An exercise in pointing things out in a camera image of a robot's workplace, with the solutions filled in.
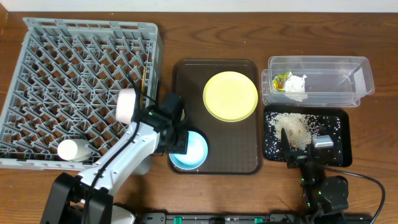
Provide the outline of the white cup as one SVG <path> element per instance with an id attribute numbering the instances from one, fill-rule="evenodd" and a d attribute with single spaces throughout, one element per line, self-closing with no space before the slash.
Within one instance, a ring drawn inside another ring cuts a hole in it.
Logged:
<path id="1" fill-rule="evenodd" d="M 63 140 L 57 148 L 58 155 L 66 161 L 83 162 L 90 158 L 89 142 L 84 139 Z"/>

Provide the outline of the white paper napkin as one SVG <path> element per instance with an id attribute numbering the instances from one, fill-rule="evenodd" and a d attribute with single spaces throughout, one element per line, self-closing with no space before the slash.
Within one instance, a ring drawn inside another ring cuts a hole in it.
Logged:
<path id="1" fill-rule="evenodd" d="M 306 78 L 306 75 L 302 75 L 300 77 L 294 75 L 292 72 L 289 72 L 289 76 L 284 83 L 286 97 L 298 102 L 302 102 L 304 99 L 307 99 L 307 94 L 305 93 Z"/>

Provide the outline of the grey plastic dish rack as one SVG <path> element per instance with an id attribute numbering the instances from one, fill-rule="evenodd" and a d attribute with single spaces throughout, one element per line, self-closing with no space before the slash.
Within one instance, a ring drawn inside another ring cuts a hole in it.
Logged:
<path id="1" fill-rule="evenodd" d="M 154 104 L 164 45 L 147 22 L 26 17 L 28 28 L 1 111 L 1 167 L 83 170 L 124 134 L 116 120 L 118 93 L 141 88 Z M 89 142 L 83 162 L 63 160 L 66 139 Z"/>

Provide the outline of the green snack wrapper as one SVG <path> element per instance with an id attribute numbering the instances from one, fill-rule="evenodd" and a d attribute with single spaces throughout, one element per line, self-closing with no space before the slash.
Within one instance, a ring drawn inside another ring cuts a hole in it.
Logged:
<path id="1" fill-rule="evenodd" d="M 285 91 L 284 85 L 288 77 L 290 76 L 290 72 L 285 72 L 284 74 L 278 74 L 273 79 L 273 86 L 277 91 Z"/>

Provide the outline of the black waste tray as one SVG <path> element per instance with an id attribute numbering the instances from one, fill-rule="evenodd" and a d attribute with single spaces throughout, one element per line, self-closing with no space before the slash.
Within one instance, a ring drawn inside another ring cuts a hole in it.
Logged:
<path id="1" fill-rule="evenodd" d="M 310 108 L 287 105 L 268 105 L 264 109 L 264 157 L 269 161 L 284 162 L 279 157 L 281 143 L 278 140 L 279 129 L 274 126 L 277 116 L 299 114 L 308 126 L 312 136 L 319 135 L 318 125 L 323 126 L 325 134 L 331 137 L 334 145 L 333 158 L 329 166 L 348 167 L 352 164 L 351 136 L 349 116 L 344 110 L 333 108 Z"/>

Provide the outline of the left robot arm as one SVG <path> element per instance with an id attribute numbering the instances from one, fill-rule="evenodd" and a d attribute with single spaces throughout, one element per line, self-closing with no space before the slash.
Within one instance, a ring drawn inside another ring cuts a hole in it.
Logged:
<path id="1" fill-rule="evenodd" d="M 111 223 L 114 196 L 141 162 L 158 152 L 186 154 L 182 97 L 168 93 L 146 108 L 139 100 L 133 89 L 119 92 L 116 119 L 127 124 L 124 135 L 91 167 L 55 179 L 41 223 Z"/>

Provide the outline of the dark brown serving tray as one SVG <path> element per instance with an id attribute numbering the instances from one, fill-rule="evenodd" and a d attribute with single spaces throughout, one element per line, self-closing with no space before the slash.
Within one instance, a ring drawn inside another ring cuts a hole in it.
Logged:
<path id="1" fill-rule="evenodd" d="M 247 76 L 258 86 L 258 69 L 250 60 L 185 59 L 173 69 L 173 91 L 185 100 L 186 127 L 204 135 L 208 155 L 204 163 L 192 170 L 183 170 L 169 161 L 179 174 L 251 175 L 261 169 L 260 107 L 246 119 L 235 123 L 212 116 L 203 102 L 206 82 L 220 72 L 234 71 Z"/>

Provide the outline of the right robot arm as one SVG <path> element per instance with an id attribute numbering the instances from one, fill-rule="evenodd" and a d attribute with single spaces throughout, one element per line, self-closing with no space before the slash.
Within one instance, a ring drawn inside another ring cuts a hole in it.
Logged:
<path id="1" fill-rule="evenodd" d="M 281 129 L 279 157 L 289 169 L 300 169 L 303 197 L 309 206 L 306 221 L 340 213 L 348 208 L 348 181 L 341 176 L 327 177 L 325 165 L 334 158 L 334 143 L 329 135 L 315 136 L 306 152 L 293 151 L 285 129 Z"/>

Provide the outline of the white bowl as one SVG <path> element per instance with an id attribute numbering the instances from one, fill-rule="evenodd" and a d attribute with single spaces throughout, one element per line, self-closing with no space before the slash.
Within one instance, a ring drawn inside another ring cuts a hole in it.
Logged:
<path id="1" fill-rule="evenodd" d="M 116 120 L 129 125 L 134 114 L 136 92 L 132 88 L 123 89 L 118 94 Z"/>

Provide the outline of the clear plastic waste bin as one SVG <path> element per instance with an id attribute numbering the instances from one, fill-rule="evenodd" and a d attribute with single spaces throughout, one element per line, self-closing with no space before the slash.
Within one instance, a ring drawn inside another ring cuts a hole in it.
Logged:
<path id="1" fill-rule="evenodd" d="M 303 91 L 278 91 L 275 78 L 299 77 Z M 306 107 L 357 107 L 375 92 L 369 60 L 358 56 L 273 56 L 261 74 L 262 101 Z"/>

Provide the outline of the light blue bowl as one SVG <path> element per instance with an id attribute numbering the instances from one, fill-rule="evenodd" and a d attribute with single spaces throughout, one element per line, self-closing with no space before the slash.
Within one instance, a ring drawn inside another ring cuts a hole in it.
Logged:
<path id="1" fill-rule="evenodd" d="M 183 170 L 192 170 L 200 167 L 208 155 L 206 139 L 198 132 L 188 131 L 187 153 L 170 154 L 171 162 Z"/>

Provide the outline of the rice grains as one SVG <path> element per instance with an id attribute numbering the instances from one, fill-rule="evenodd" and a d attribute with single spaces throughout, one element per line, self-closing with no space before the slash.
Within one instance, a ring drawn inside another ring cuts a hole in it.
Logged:
<path id="1" fill-rule="evenodd" d="M 315 136 L 318 136 L 318 124 L 321 123 L 334 142 L 335 159 L 333 166 L 343 165 L 342 123 L 337 116 L 310 115 L 300 113 L 264 113 L 264 150 L 263 155 L 270 161 L 281 161 L 281 129 L 284 128 L 291 150 L 308 151 Z"/>

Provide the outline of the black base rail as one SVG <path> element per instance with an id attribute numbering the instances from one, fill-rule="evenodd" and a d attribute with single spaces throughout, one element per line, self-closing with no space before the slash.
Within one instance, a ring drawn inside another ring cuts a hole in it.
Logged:
<path id="1" fill-rule="evenodd" d="M 306 223 L 370 223 L 372 216 L 365 214 L 324 215 L 312 219 L 292 213 L 268 213 L 266 215 L 189 215 L 143 213 L 138 214 L 134 224 L 306 224 Z"/>

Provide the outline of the yellow round plate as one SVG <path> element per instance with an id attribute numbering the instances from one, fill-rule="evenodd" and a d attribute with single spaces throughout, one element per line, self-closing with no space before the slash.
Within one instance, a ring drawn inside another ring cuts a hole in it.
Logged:
<path id="1" fill-rule="evenodd" d="M 203 89 L 203 102 L 207 111 L 218 120 L 242 121 L 257 107 L 257 88 L 242 73 L 217 73 L 207 81 Z"/>

